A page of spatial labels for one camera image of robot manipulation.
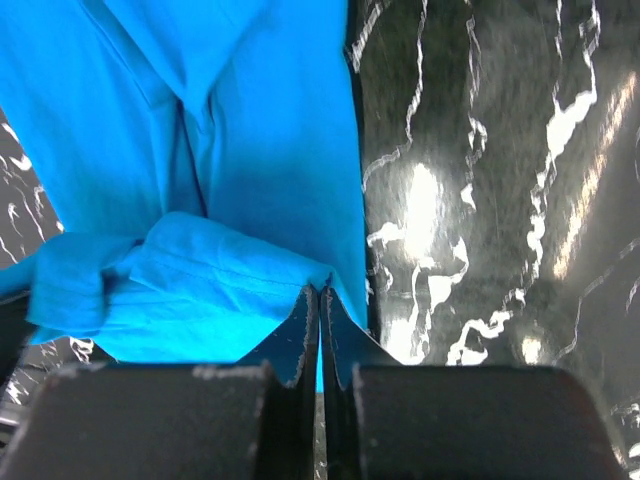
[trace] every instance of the blue fabric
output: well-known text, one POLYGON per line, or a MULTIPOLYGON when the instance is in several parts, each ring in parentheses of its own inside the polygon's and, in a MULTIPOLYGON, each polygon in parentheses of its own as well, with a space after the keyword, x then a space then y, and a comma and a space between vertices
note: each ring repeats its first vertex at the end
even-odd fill
POLYGON ((231 362, 330 274, 365 326, 346 13, 345 0, 0 3, 0 104, 66 228, 0 272, 0 293, 32 289, 34 341, 231 362))

